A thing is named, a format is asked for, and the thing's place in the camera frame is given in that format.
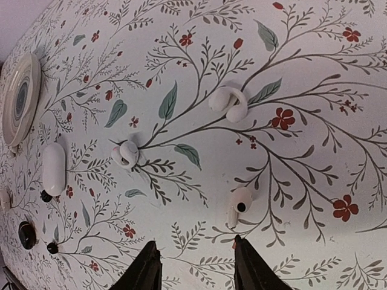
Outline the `cream earbud with stem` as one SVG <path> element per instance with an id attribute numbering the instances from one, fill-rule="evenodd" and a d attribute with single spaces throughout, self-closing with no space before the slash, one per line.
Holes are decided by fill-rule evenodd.
<path id="1" fill-rule="evenodd" d="M 227 211 L 227 224 L 229 228 L 237 226 L 238 216 L 249 210 L 252 201 L 252 192 L 247 187 L 237 188 L 231 193 L 230 205 Z"/>

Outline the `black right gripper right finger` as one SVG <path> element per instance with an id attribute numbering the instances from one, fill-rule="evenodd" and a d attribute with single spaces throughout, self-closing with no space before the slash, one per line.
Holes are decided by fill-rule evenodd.
<path id="1" fill-rule="evenodd" d="M 272 271 L 246 238 L 242 238 L 237 234 L 234 241 L 235 289 L 291 289 Z"/>

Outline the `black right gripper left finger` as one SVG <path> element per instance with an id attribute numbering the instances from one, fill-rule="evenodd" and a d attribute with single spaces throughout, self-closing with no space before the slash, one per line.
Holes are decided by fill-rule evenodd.
<path id="1" fill-rule="evenodd" d="M 110 290 L 160 290 L 162 263 L 160 251 L 150 240 Z"/>

